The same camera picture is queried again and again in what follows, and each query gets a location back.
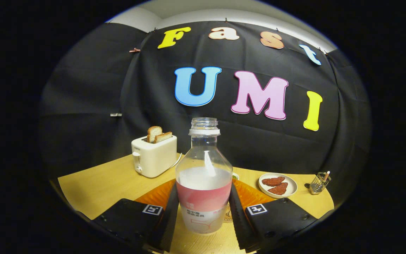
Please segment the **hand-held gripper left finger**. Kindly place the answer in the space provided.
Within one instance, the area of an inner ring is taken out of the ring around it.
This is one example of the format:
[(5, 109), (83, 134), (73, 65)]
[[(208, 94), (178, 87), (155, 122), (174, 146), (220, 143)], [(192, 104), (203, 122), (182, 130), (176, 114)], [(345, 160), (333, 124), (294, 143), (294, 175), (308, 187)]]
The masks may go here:
[(93, 223), (142, 252), (169, 252), (178, 204), (176, 180), (169, 180), (135, 200), (120, 199)]

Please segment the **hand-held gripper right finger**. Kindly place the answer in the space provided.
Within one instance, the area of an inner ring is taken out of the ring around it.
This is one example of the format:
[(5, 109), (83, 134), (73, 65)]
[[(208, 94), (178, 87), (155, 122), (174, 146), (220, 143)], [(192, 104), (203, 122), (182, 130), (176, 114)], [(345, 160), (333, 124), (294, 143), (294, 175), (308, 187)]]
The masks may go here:
[(247, 253), (295, 243), (334, 212), (330, 195), (274, 199), (240, 180), (232, 181), (229, 203), (239, 248)]

